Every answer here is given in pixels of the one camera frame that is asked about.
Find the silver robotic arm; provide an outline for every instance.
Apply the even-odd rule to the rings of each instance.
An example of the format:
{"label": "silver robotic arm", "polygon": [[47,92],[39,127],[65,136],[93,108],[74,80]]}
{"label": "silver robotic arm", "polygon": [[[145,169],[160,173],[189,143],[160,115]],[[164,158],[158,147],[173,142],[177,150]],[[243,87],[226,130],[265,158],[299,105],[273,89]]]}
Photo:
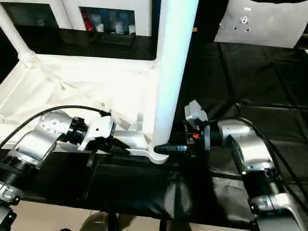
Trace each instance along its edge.
{"label": "silver robotic arm", "polygon": [[187,121],[204,137],[205,150],[211,141],[227,147],[232,154],[249,196],[249,206],[261,231],[306,231],[295,202],[285,191],[264,141],[242,121],[217,123],[219,135],[212,138],[206,113],[192,101],[185,107]]}
{"label": "silver robotic arm", "polygon": [[115,122],[110,116],[98,117],[86,125],[82,118],[72,118],[63,111],[43,115],[35,129],[24,135],[0,162],[0,231],[10,230],[16,218],[10,206],[17,205],[23,198],[23,190],[57,142],[76,144],[80,151],[103,150],[104,144],[112,150],[114,147],[107,141],[114,128]]}

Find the black tablecloth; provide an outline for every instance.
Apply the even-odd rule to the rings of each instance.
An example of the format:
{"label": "black tablecloth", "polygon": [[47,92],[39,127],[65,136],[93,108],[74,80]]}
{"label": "black tablecloth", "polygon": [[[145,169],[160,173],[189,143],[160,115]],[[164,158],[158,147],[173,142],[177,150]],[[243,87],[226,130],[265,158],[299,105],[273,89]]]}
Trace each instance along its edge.
{"label": "black tablecloth", "polygon": [[[146,37],[118,38],[110,45],[113,39],[102,41],[94,32],[19,30],[37,53],[155,58],[156,43]],[[11,58],[1,65],[4,77],[17,60],[1,38],[2,51]],[[305,51],[208,43],[202,34],[194,33],[174,123],[184,118],[184,106],[194,99],[210,118],[247,118],[279,148],[308,190],[307,66]],[[249,228],[253,216],[228,150],[213,148],[196,160],[169,159],[163,165],[144,157],[97,155],[93,166],[86,167],[87,159],[87,154],[52,154],[25,199]],[[285,168],[282,171],[298,192]]]}

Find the white plastic frame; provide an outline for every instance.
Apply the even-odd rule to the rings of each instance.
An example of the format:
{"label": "white plastic frame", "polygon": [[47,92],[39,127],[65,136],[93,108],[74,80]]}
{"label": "white plastic frame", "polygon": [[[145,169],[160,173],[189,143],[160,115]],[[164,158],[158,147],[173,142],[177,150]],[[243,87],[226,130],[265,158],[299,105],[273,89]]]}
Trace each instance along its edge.
{"label": "white plastic frame", "polygon": [[[23,89],[27,91],[27,86],[18,86],[26,77],[31,78],[26,84],[32,83],[34,79],[36,83],[40,79],[44,80],[45,76],[51,74],[53,70],[60,70],[66,80],[73,77],[89,81],[95,76],[102,76],[103,71],[104,79],[108,81],[110,78],[110,81],[113,81],[113,77],[118,78],[123,76],[123,73],[127,73],[128,77],[132,77],[129,85],[134,87],[134,90],[115,81],[113,84],[119,85],[122,89],[116,89],[112,94],[125,100],[126,96],[132,92],[145,91],[146,97],[136,98],[143,105],[142,120],[136,120],[136,125],[131,126],[128,131],[119,131],[118,136],[115,136],[133,146],[133,155],[147,156],[157,164],[165,162],[168,156],[155,153],[153,147],[167,143],[171,133],[197,6],[198,0],[162,0],[157,57],[154,61],[140,61],[35,54],[25,44],[0,4],[0,26],[17,50],[20,59],[20,62],[0,85],[0,110],[4,101],[7,100],[12,102],[9,105],[17,101],[27,103],[27,98],[22,95]],[[86,70],[86,75],[79,72],[78,68]],[[19,88],[18,94],[12,98],[16,88]],[[33,103],[39,100],[40,98],[33,99],[32,97]],[[131,107],[136,108],[136,101],[129,103]],[[127,103],[123,103],[121,107],[127,109],[127,112],[131,110]],[[139,124],[142,124],[142,130],[137,129]],[[13,125],[0,125],[0,140],[3,140],[6,133],[14,127]]]}
{"label": "white plastic frame", "polygon": [[0,0],[0,3],[1,2],[49,4],[59,28],[72,29],[62,0]]}
{"label": "white plastic frame", "polygon": [[86,30],[79,6],[117,10],[135,13],[136,34],[151,36],[151,0],[63,0],[73,29]]}

